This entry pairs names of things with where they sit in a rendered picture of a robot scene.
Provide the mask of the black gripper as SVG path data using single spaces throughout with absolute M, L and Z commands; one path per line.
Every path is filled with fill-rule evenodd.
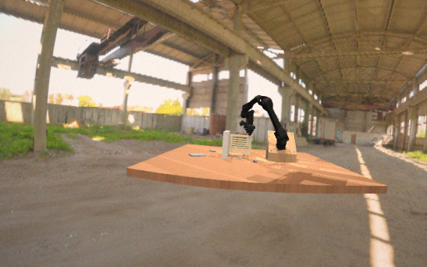
M 253 118 L 246 118 L 247 120 L 247 125 L 244 125 L 244 128 L 246 128 L 245 130 L 247 131 L 248 136 L 251 136 L 252 132 L 254 131 L 253 129 L 255 129 L 255 125 L 253 125 Z

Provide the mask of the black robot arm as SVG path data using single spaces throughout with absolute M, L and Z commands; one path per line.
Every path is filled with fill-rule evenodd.
M 261 100 L 261 101 L 260 101 Z M 276 129 L 276 132 L 274 133 L 274 135 L 276 136 L 276 147 L 277 150 L 286 150 L 286 143 L 289 140 L 288 138 L 288 134 L 285 131 L 285 129 L 283 129 L 283 127 L 281 127 L 279 120 L 276 117 L 276 113 L 274 111 L 274 104 L 272 102 L 272 99 L 270 97 L 267 96 L 254 96 L 254 98 L 248 102 L 245 105 L 242 105 L 242 113 L 240 114 L 242 118 L 254 118 L 254 110 L 251 110 L 253 108 L 253 105 L 256 104 L 256 102 L 265 110 L 267 111 L 267 113 L 269 114 L 269 118 L 273 124 L 273 126 Z M 249 111 L 251 110 L 251 111 Z

